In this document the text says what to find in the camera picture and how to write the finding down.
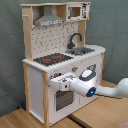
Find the wall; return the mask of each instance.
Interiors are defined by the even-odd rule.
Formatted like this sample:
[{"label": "wall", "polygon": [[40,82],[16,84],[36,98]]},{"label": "wall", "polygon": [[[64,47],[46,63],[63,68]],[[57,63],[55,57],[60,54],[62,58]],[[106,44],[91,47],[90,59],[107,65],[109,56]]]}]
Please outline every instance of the wall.
[{"label": "wall", "polygon": [[[25,101],[22,66],[25,51],[20,4],[42,2],[69,1],[0,0],[0,116],[14,111],[21,101]],[[91,2],[86,43],[106,48],[103,79],[117,84],[128,77],[128,1]]]}]

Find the sink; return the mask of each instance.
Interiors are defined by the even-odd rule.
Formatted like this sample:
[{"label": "sink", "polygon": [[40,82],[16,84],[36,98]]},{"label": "sink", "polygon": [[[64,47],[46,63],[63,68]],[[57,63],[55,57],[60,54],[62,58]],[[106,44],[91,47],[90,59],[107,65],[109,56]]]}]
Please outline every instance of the sink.
[{"label": "sink", "polygon": [[72,54],[75,56],[88,54],[90,52],[95,52],[95,50],[91,48],[86,48],[86,47],[77,47],[77,48],[68,49],[65,51],[65,53]]}]

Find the backsplash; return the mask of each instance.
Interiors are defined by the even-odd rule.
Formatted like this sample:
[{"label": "backsplash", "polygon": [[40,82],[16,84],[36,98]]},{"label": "backsplash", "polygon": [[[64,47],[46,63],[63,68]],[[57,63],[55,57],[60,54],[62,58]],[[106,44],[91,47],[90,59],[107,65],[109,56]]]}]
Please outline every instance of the backsplash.
[{"label": "backsplash", "polygon": [[[78,33],[78,27],[79,22],[73,22],[33,28],[31,32],[33,58],[66,50],[70,37]],[[73,43],[78,46],[77,35],[73,38]]]}]

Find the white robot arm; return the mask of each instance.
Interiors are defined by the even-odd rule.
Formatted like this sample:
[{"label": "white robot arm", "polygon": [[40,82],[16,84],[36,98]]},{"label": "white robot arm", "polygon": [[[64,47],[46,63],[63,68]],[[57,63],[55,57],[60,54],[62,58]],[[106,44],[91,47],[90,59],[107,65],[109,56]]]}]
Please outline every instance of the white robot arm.
[{"label": "white robot arm", "polygon": [[84,97],[91,97],[93,95],[102,95],[113,98],[128,97],[128,78],[121,80],[115,88],[96,85],[96,81],[96,72],[85,70],[79,77],[76,77],[73,73],[66,73],[65,75],[53,78],[50,80],[50,85],[60,91],[71,90]]}]

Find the wooden toy kitchen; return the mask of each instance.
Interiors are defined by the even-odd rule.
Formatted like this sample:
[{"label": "wooden toy kitchen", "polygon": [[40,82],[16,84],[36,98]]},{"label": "wooden toy kitchen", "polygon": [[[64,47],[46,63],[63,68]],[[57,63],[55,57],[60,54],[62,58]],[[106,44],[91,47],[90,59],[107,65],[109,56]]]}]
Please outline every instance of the wooden toy kitchen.
[{"label": "wooden toy kitchen", "polygon": [[67,75],[79,77],[90,69],[100,84],[105,49],[85,44],[90,4],[21,5],[26,108],[47,128],[97,98],[69,90],[70,83],[63,79]]}]

